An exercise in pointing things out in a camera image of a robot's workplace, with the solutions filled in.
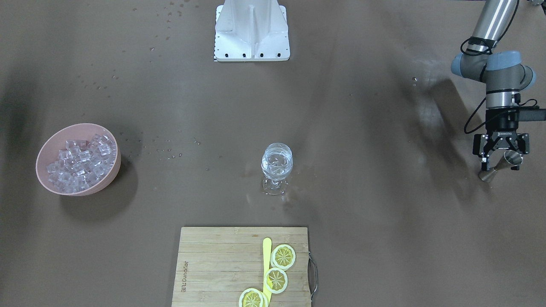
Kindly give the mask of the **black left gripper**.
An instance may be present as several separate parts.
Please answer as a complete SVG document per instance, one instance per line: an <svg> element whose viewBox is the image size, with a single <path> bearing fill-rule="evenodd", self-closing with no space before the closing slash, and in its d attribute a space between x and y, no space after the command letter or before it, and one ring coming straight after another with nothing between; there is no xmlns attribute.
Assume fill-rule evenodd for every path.
<svg viewBox="0 0 546 307"><path fill-rule="evenodd" d="M484 126L486 134L475 134L472 154L480 157L480 170L490 170L490 154L499 149L510 151L510 169L519 171L521 155L530 153L530 138L528 134L517 133L521 116L530 107L502 107L487 109Z"/></svg>

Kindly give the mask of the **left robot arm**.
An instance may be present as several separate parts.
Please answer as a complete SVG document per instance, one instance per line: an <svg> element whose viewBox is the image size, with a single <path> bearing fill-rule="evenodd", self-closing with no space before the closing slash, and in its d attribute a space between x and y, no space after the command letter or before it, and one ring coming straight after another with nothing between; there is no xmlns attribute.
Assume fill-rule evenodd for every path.
<svg viewBox="0 0 546 307"><path fill-rule="evenodd" d="M544 121L545 110L537 105L525 106L521 91L536 81L533 69L521 62L519 51L494 52L515 17L519 1L488 0L472 36L460 47L452 62L452 73L483 82L486 94L482 101L485 134L475 134L473 154L480 158L481 170L490 169L492 152L504 149L518 155L530 152L529 136L518 133L521 121Z"/></svg>

